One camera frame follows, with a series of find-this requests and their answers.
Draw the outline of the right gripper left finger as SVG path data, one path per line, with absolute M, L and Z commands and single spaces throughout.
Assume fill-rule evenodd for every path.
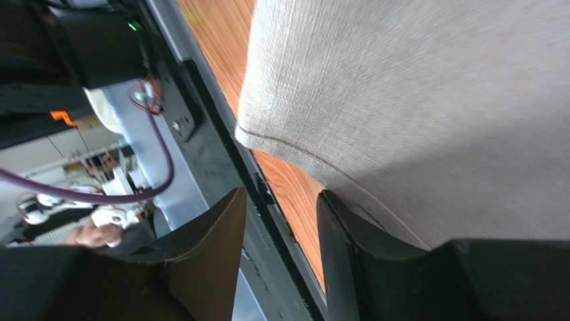
M 2 320 L 230 320 L 244 188 L 128 255 L 79 246 L 1 250 Z

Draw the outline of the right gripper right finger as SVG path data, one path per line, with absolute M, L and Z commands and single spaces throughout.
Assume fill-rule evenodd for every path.
M 329 320 L 568 320 L 569 243 L 455 239 L 426 251 L 322 191 Z

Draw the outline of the beige cloth napkin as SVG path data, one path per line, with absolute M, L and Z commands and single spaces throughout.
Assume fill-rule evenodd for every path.
M 569 238 L 568 1 L 258 1 L 236 139 L 422 248 Z

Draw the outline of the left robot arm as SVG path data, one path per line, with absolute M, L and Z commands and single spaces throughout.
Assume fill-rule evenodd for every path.
M 1 2 L 1 148 L 66 129 L 91 113 L 87 90 L 149 73 L 142 1 Z

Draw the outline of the person's hand in background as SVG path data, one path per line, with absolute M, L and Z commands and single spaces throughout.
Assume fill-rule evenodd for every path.
M 97 227 L 92 219 L 83 226 L 74 228 L 64 240 L 64 245 L 99 248 L 118 241 L 123 229 L 114 224 Z

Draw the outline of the aluminium frame rail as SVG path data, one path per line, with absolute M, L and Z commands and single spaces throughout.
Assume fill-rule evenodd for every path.
M 242 264 L 248 214 L 248 196 L 230 169 L 219 158 L 207 157 L 211 139 L 198 128 L 196 117 L 182 127 L 197 130 L 197 162 L 191 162 L 175 138 L 169 121 L 189 115 L 177 89 L 167 86 L 166 110 L 154 118 L 128 103 L 130 84 L 123 83 L 86 95 L 103 125 L 119 130 L 132 147 L 138 167 L 157 188 L 173 166 L 173 182 L 154 200 L 159 216 L 154 220 L 157 242 L 149 254 L 169 259 L 165 276 L 173 295 L 186 304 L 197 320 L 265 320 Z

